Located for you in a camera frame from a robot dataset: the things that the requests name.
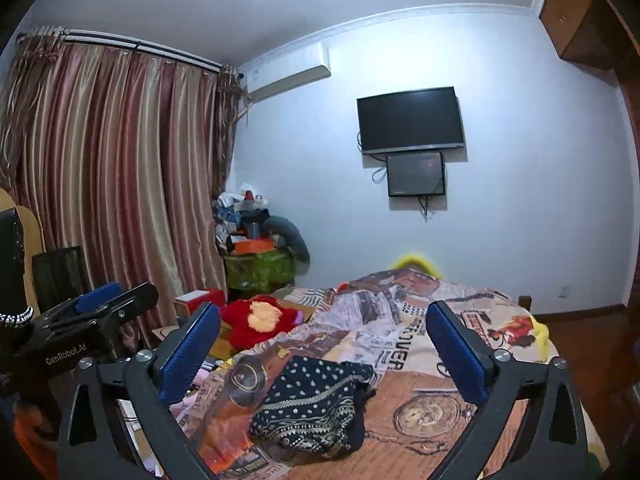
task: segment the bed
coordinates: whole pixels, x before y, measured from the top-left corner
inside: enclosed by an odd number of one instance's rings
[[[178,423],[219,478],[321,480],[427,478],[458,439],[476,407],[457,393],[426,334],[424,312],[445,300],[467,327],[492,348],[519,360],[548,362],[558,355],[548,331],[511,298],[411,269],[386,270],[333,289],[285,289],[281,299],[312,306],[308,323],[235,356],[212,371]],[[365,412],[366,438],[342,460],[255,445],[249,421],[273,380],[293,355],[371,364],[376,395]],[[526,406],[518,401],[486,464],[500,468]],[[608,465],[604,447],[585,414],[590,451]]]

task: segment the blue gripper pad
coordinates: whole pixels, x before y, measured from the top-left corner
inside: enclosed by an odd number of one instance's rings
[[[219,332],[220,310],[213,303],[208,303],[201,305],[187,324],[171,332],[162,342],[171,344],[172,335],[174,338],[182,337],[159,371],[158,399],[165,406],[182,400]]]
[[[116,282],[107,283],[91,292],[83,294],[76,303],[76,314],[87,314],[108,301],[124,294],[124,289]]]
[[[489,396],[486,369],[437,303],[428,306],[426,323],[427,333],[460,395],[466,402],[481,406]]]

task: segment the wooden cabinet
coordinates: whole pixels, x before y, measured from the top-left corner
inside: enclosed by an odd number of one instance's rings
[[[545,0],[540,20],[545,25],[558,56],[562,57],[580,27],[592,0]]]
[[[546,0],[540,19],[566,61],[612,70],[634,50],[607,0]]]

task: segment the television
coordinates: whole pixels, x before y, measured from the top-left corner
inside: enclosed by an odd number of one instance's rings
[[[362,153],[462,148],[453,86],[358,99]]]
[[[389,196],[444,195],[442,152],[388,155],[386,184]]]

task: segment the polka dot clothing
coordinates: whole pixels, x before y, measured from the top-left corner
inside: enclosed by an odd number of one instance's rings
[[[293,356],[255,412],[249,436],[326,458],[358,449],[373,367]]]

